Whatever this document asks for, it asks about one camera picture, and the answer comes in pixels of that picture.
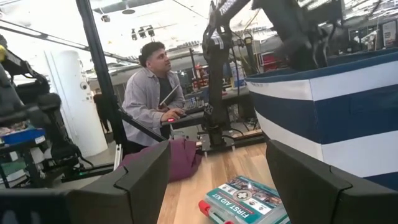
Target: ceiling light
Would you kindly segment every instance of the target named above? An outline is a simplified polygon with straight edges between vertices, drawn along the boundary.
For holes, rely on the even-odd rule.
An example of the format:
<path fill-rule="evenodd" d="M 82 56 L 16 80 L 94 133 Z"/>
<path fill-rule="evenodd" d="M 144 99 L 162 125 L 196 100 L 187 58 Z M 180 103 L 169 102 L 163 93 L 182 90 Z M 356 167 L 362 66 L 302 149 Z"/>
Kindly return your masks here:
<path fill-rule="evenodd" d="M 101 16 L 101 20 L 103 22 L 111 22 L 111 18 L 108 15 Z"/>
<path fill-rule="evenodd" d="M 149 34 L 151 37 L 154 37 L 154 36 L 155 36 L 154 28 L 153 28 L 152 26 L 149 26 L 149 28 L 147 29 L 147 31 L 148 31 L 148 34 Z"/>
<path fill-rule="evenodd" d="M 137 34 L 134 29 L 131 29 L 131 38 L 132 38 L 132 40 L 137 40 Z"/>
<path fill-rule="evenodd" d="M 140 36 L 141 38 L 146 38 L 146 37 L 147 37 L 146 34 L 145 34 L 145 30 L 144 30 L 143 27 L 141 27 L 141 28 L 138 30 L 138 34 L 139 34 L 139 36 Z"/>

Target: maroon fabric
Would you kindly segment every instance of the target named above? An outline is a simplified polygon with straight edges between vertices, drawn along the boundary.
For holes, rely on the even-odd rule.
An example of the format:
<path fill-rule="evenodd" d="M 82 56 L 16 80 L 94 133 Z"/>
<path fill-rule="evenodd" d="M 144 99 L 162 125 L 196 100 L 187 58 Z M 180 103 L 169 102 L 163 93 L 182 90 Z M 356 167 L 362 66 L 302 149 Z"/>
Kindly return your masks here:
<path fill-rule="evenodd" d="M 120 166 L 124 166 L 135 159 L 139 159 L 144 153 L 153 150 L 155 146 L 143 149 L 141 152 L 129 154 L 124 157 Z M 197 145 L 194 141 L 176 139 L 170 141 L 171 163 L 169 182 L 182 180 L 195 174 L 201 163 L 201 156 L 196 154 Z"/>

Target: person in background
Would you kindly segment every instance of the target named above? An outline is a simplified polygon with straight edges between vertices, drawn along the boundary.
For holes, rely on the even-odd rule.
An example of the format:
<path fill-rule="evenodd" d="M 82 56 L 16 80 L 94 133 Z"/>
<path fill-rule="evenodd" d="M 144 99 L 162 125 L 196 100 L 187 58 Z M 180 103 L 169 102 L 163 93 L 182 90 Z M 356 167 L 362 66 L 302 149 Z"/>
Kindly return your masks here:
<path fill-rule="evenodd" d="M 143 68 L 127 81 L 122 107 L 133 119 L 168 139 L 170 126 L 162 127 L 162 122 L 179 119 L 184 114 L 180 81 L 177 74 L 170 71 L 171 63 L 161 42 L 143 46 L 139 61 Z M 171 103 L 159 106 L 176 86 Z M 123 126 L 128 139 L 126 153 L 139 152 L 157 143 L 127 122 L 123 122 Z"/>
<path fill-rule="evenodd" d="M 105 128 L 106 132 L 108 133 L 109 130 L 109 125 L 108 125 L 108 116 L 106 115 L 106 107 L 107 104 L 102 96 L 102 94 L 100 92 L 97 92 L 94 96 L 93 96 L 93 100 L 94 103 L 97 107 L 97 113 L 99 116 L 99 120 L 101 121 L 101 124 L 103 125 L 103 127 Z"/>

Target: wooden table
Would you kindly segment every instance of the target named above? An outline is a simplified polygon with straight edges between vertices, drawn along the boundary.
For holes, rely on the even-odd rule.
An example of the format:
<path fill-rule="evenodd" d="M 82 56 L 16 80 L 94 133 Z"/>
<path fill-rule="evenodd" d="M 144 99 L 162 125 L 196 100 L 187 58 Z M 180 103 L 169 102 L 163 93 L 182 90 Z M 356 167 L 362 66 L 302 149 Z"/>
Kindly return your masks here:
<path fill-rule="evenodd" d="M 199 211 L 198 202 L 238 175 L 274 187 L 265 151 L 266 145 L 258 144 L 203 157 L 193 177 L 167 186 L 158 224 L 212 223 Z"/>

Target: keyboard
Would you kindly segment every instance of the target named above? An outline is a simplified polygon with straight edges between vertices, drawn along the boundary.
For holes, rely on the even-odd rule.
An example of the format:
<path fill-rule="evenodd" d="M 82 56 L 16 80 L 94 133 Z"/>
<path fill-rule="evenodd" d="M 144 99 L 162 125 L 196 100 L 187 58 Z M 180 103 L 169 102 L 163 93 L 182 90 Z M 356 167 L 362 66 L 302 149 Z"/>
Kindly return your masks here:
<path fill-rule="evenodd" d="M 202 112 L 205 110 L 205 102 L 203 102 L 203 100 L 196 101 L 194 103 L 192 103 L 191 101 L 186 101 L 183 110 L 187 115 Z"/>

